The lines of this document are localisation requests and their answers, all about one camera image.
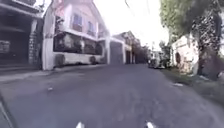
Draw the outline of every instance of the house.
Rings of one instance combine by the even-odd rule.
[[[126,64],[135,63],[135,54],[133,51],[133,44],[136,43],[135,36],[131,31],[123,32],[113,36],[114,38],[123,40],[125,42],[125,60]]]
[[[0,0],[0,67],[37,67],[41,9],[23,0]]]
[[[126,62],[125,41],[110,35],[93,0],[59,1],[54,6],[45,15],[44,70],[55,67],[58,55],[64,56],[64,64],[91,64],[92,57],[98,63]]]
[[[184,73],[197,74],[198,42],[190,35],[182,36],[171,46],[171,65],[178,66]]]

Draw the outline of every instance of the balcony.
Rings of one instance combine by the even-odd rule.
[[[72,28],[78,32],[82,32],[82,26],[78,24],[73,24]]]
[[[99,32],[98,33],[98,38],[102,38],[105,37],[105,32]]]
[[[87,34],[88,34],[88,35],[90,35],[90,36],[95,37],[95,33],[94,33],[94,32],[92,32],[92,31],[89,31],[89,30],[88,30],[88,31],[87,31]]]

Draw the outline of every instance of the window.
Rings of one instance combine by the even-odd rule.
[[[72,27],[74,30],[82,32],[82,17],[80,15],[74,15]]]
[[[94,32],[93,24],[90,21],[88,22],[88,31]]]
[[[0,40],[0,53],[8,53],[10,50],[10,42]]]
[[[74,24],[82,26],[82,17],[78,14],[74,16]]]

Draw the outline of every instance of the white house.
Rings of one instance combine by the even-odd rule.
[[[65,64],[90,64],[92,56],[97,62],[124,64],[125,45],[124,40],[110,35],[93,0],[59,0],[46,12],[42,51],[44,70],[54,68],[58,54],[64,55]]]

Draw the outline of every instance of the building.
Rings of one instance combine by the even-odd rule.
[[[45,15],[44,36],[44,70],[55,67],[57,55],[64,56],[65,64],[91,64],[92,57],[98,63],[126,63],[125,41],[110,35],[93,0],[52,5]]]
[[[42,19],[34,1],[0,0],[0,67],[33,67],[40,62]]]

